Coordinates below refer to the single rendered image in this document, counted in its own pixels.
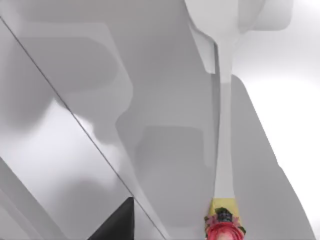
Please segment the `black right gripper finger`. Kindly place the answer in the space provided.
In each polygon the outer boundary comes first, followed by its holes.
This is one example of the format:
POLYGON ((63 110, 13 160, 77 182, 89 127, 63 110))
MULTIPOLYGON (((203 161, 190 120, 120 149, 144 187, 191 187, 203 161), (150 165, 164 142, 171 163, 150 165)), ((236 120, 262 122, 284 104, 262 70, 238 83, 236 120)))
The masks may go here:
POLYGON ((88 240, 135 240, 135 200, 128 197, 88 240))

